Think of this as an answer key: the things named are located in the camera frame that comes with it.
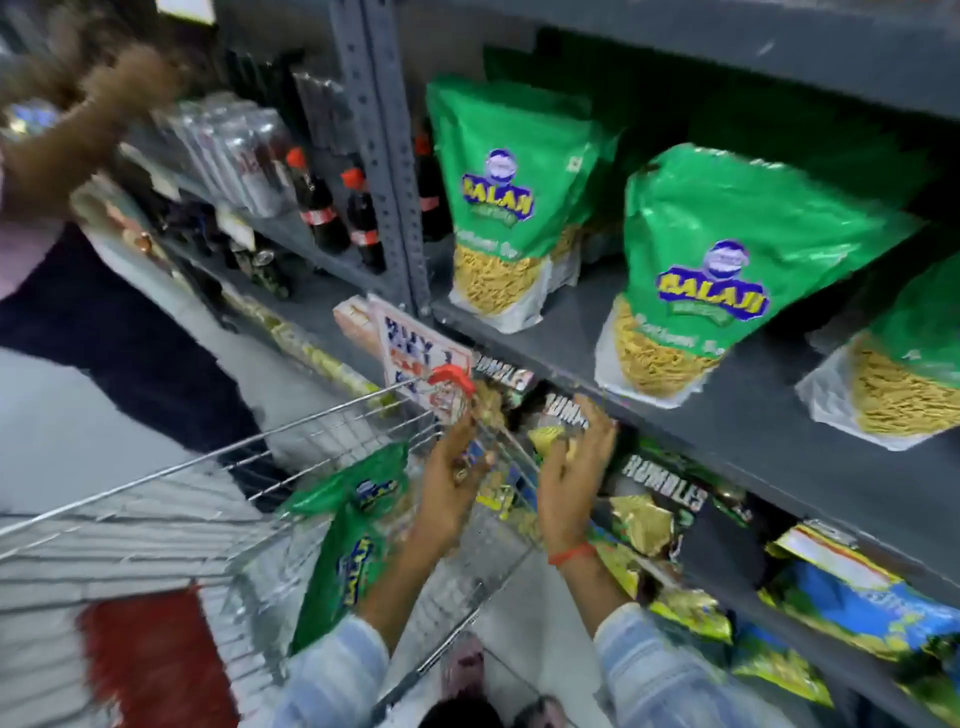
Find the person's right hand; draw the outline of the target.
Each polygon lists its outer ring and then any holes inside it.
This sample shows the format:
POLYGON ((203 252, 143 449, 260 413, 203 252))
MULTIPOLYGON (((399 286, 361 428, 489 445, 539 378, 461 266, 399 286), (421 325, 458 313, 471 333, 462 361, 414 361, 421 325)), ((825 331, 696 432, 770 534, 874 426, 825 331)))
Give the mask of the person's right hand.
POLYGON ((575 401, 589 427, 574 440, 570 461, 556 488, 540 488, 537 479, 537 522, 547 555, 588 540, 591 515, 618 440, 618 424, 584 394, 575 401))

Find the person's left hand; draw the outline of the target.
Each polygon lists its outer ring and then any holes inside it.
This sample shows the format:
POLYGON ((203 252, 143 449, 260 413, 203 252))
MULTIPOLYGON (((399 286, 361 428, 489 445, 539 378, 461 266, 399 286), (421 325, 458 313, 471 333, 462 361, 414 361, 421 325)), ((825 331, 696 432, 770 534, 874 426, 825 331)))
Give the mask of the person's left hand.
POLYGON ((423 468, 421 496, 408 544, 432 562, 454 549, 483 481, 480 484, 432 484, 430 452, 423 468))

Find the person's right forearm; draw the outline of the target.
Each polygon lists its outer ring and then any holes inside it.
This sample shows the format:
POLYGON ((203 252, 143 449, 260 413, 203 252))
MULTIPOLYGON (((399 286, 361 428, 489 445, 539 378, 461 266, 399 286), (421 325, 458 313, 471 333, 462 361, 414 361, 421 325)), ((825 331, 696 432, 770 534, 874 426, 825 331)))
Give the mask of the person's right forearm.
POLYGON ((594 553, 558 565, 589 632, 617 728, 761 728, 757 705, 673 644, 594 553))

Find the person's left forearm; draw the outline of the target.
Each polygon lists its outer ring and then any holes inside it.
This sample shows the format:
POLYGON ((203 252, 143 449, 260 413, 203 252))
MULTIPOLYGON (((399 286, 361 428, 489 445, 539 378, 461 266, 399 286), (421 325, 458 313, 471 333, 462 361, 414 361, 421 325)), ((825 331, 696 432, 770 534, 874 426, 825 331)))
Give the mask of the person's left forearm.
POLYGON ((457 539, 415 526, 384 573, 325 636, 294 658, 270 728, 365 728, 426 580, 457 539))

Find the black snack packet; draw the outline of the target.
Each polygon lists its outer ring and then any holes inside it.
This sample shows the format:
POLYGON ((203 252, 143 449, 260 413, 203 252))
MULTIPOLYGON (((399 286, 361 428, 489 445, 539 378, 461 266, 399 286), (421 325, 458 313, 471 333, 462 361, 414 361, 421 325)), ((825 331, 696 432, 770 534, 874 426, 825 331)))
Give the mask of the black snack packet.
POLYGON ((558 438, 572 442, 590 426, 574 396, 547 388, 522 418, 520 432, 543 459, 558 438))
POLYGON ((739 527, 755 519, 746 491, 679 456, 638 451, 623 456, 612 476, 604 499, 611 534, 641 556, 680 564, 683 541, 708 506, 739 527))
POLYGON ((474 354, 471 378, 477 394, 498 395, 500 408, 505 412, 519 408, 540 383, 534 371, 484 353, 474 354))

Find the white offer sign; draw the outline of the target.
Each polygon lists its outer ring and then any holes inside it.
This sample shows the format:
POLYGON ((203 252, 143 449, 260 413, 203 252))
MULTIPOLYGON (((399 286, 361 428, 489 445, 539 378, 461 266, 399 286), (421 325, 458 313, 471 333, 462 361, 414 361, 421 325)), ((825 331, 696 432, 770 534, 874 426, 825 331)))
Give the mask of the white offer sign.
POLYGON ((436 415, 445 426, 456 421, 462 390, 428 379, 443 365, 470 374, 474 352, 374 294, 367 295, 367 315, 378 335, 385 383, 392 393, 436 415))

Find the grey metal shelf rack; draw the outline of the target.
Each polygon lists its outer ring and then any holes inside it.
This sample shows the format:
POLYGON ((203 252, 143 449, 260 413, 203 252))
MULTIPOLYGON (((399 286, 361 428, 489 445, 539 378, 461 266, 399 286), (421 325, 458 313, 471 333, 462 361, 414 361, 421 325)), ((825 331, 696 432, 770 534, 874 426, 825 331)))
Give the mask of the grey metal shelf rack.
POLYGON ((388 253, 403 252, 399 301, 428 325, 486 344, 800 517, 820 517, 894 556, 919 589, 960 606, 960 435, 905 453, 810 419, 793 385, 802 346, 753 337, 702 394, 672 411, 603 393, 588 326, 624 275, 607 265, 559 295, 545 321, 500 334, 457 310, 424 255, 411 148, 414 70, 463 65, 483 43, 552 26, 748 70, 900 111, 960 120, 960 0, 212 0, 221 39, 322 46, 327 17, 358 134, 386 204, 388 253))

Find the yellow green snack packet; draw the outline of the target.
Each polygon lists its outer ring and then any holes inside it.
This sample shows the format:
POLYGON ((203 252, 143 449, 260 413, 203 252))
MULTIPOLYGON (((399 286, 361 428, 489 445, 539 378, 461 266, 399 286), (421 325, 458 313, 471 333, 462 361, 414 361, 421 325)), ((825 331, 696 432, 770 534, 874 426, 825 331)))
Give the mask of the yellow green snack packet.
POLYGON ((734 643, 734 625, 728 612, 702 589, 664 587, 649 609, 701 638, 725 645, 734 643))
POLYGON ((731 650, 732 674, 763 680, 798 698, 834 708, 834 700, 819 669, 758 625, 739 622, 731 650))

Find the person's foot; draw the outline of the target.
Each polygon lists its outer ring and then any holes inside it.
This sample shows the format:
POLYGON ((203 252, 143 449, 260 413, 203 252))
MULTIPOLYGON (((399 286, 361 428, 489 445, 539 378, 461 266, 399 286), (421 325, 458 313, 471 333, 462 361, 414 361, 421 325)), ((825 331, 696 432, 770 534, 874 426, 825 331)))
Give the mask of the person's foot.
POLYGON ((440 696, 453 698, 486 697, 485 649, 471 631, 454 640, 442 659, 440 696))

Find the cola bottle with red cap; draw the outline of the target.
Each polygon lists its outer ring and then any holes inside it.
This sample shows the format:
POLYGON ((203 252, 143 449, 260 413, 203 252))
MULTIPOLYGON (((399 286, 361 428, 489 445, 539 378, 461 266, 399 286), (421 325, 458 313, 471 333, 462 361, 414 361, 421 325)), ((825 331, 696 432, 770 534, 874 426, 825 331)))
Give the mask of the cola bottle with red cap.
POLYGON ((292 176, 299 216, 313 238, 314 245, 332 256, 339 256, 352 245, 349 230, 339 215, 327 183, 312 173, 305 150, 292 147, 285 162, 292 176))
POLYGON ((346 218, 351 242, 358 250, 364 267, 371 273, 380 275, 386 270, 386 261, 379 238, 374 200, 362 163, 354 160, 352 165, 341 173, 341 179, 348 191, 346 218))
POLYGON ((414 139, 414 161, 422 238, 425 242, 441 241, 452 233, 453 225, 442 169, 426 132, 414 139))

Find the large green snack pouch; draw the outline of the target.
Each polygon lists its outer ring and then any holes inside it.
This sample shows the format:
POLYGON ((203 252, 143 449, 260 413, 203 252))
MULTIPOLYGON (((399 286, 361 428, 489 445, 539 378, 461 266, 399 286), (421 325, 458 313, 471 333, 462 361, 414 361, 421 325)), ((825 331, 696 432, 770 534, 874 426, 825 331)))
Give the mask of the large green snack pouch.
POLYGON ((814 422, 894 453, 960 428, 960 250, 900 286, 795 391, 814 422))
POLYGON ((680 407, 741 341, 921 225, 794 166, 671 147, 627 181, 627 278, 596 342, 594 380, 680 407))
POLYGON ((446 75, 428 84, 426 106, 453 223, 450 303, 500 334, 530 329, 599 159, 592 102, 446 75))
POLYGON ((577 284, 584 245, 612 228, 622 215, 623 182, 619 179, 617 156, 624 131, 624 127, 600 127, 596 163, 572 202, 558 243, 550 253, 548 294, 577 284))

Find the blue and yellow snack packet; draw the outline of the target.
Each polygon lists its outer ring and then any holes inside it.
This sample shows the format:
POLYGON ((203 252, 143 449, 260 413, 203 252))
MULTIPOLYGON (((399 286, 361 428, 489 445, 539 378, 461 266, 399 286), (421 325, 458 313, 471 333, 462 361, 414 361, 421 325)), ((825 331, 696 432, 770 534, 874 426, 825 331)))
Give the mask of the blue and yellow snack packet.
POLYGON ((960 644, 960 609, 937 602, 810 523, 765 546, 775 570, 759 589, 775 610, 888 662, 960 644))

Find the row of silver drink cans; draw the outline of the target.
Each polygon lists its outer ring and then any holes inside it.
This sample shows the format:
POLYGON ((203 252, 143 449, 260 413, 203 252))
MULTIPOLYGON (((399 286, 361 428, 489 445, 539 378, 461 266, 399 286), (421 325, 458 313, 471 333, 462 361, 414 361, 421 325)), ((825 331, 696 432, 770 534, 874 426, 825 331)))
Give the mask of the row of silver drink cans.
POLYGON ((218 91, 156 111, 152 119, 217 199, 258 219, 292 209, 285 161, 292 136, 276 109, 218 91))

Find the row of dark bottles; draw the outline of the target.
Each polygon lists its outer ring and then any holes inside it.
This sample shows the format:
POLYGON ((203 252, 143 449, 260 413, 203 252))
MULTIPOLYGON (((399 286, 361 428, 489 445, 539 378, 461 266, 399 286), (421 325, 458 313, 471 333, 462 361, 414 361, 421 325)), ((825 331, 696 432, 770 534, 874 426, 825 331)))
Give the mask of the row of dark bottles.
POLYGON ((305 56, 303 48, 260 52, 226 46, 222 50, 226 86, 240 98, 273 108, 285 118, 299 118, 304 109, 293 71, 305 56))

